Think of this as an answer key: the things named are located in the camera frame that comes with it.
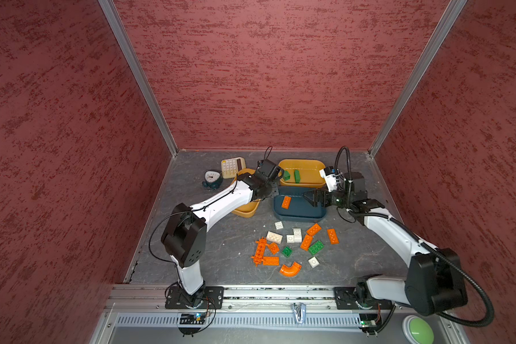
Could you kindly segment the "green 2x4 lego plate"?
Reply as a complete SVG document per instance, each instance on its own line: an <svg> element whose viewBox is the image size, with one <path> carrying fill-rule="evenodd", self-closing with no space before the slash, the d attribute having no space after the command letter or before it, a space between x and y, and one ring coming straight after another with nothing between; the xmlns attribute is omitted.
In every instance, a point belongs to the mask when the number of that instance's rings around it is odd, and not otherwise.
<svg viewBox="0 0 516 344"><path fill-rule="evenodd" d="M301 176L300 176L299 170L294 170L294 180L295 180L295 183L300 183Z"/></svg>

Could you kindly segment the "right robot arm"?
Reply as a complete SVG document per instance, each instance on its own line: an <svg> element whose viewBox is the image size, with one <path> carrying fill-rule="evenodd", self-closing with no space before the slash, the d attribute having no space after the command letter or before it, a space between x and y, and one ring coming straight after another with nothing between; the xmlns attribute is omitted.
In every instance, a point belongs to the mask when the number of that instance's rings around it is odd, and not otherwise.
<svg viewBox="0 0 516 344"><path fill-rule="evenodd" d="M406 278L370 275L358 280L354 298L362 308L388 300L432 315L467 305L464 277L457 270L460 258L451 249L439 249L391 215L375 199L352 199L339 191L314 189L303 194L312 206L342 208L378 235L407 266Z"/></svg>

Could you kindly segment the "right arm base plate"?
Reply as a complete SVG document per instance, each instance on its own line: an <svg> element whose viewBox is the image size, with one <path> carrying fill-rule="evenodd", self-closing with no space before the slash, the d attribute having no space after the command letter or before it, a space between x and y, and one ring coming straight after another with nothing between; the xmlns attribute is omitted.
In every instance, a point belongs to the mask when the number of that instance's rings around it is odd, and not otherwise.
<svg viewBox="0 0 516 344"><path fill-rule="evenodd" d="M387 300L374 300L360 305L355 298L354 287L334 287L334 301L338 310L390 310L393 303Z"/></svg>

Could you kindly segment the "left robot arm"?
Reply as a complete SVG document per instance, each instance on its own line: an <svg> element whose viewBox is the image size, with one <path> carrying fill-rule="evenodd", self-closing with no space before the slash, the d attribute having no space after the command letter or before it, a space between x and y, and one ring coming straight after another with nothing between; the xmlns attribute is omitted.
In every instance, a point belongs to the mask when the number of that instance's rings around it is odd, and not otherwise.
<svg viewBox="0 0 516 344"><path fill-rule="evenodd" d="M284 170L268 159L258 162L254 173L243 173L225 190L211 198L187 206L180 203L168 217L161 243L176 265L181 289L197 296L204 278L200 259L206 248L208 231L233 210L278 195Z"/></svg>

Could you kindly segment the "orange long lego chassis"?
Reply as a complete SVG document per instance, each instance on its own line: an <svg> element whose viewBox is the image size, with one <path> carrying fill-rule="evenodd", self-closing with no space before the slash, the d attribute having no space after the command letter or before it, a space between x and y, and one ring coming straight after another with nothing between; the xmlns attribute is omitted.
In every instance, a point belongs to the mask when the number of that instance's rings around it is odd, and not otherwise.
<svg viewBox="0 0 516 344"><path fill-rule="evenodd" d="M264 253L267 247L267 241L265 238L260 238L258 241L256 241L257 247L255 250L255 253L253 256L251 256L252 261L254 262L255 266L261 265L263 263L264 259Z"/></svg>

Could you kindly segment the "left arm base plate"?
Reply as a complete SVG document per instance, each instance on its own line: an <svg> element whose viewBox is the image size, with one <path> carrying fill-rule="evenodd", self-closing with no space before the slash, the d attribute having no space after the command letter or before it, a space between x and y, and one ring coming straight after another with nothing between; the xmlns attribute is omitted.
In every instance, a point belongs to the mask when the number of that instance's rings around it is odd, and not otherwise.
<svg viewBox="0 0 516 344"><path fill-rule="evenodd" d="M167 310L218 310L222 308L225 288L220 286L203 286L194 295L187 293L179 285L170 287L165 292Z"/></svg>

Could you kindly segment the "white 2x4 lego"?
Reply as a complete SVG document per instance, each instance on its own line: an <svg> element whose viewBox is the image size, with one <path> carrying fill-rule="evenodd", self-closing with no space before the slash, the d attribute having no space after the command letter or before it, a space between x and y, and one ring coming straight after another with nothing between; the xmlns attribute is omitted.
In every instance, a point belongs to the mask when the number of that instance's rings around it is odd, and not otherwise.
<svg viewBox="0 0 516 344"><path fill-rule="evenodd" d="M280 245L282 244L283 236L275 232L268 232L266 240L269 242L274 242L277 245Z"/></svg>

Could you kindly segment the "small orange lego brick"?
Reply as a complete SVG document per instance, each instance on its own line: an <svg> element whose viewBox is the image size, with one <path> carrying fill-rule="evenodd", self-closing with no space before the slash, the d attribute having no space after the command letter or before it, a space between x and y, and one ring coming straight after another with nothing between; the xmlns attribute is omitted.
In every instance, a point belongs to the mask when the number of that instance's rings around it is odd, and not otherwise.
<svg viewBox="0 0 516 344"><path fill-rule="evenodd" d="M275 242L269 243L268 244L268 248L269 248L269 250L271 251L271 253L273 255L276 255L279 252L279 250L280 250L278 245L277 245L277 243L275 243Z"/></svg>

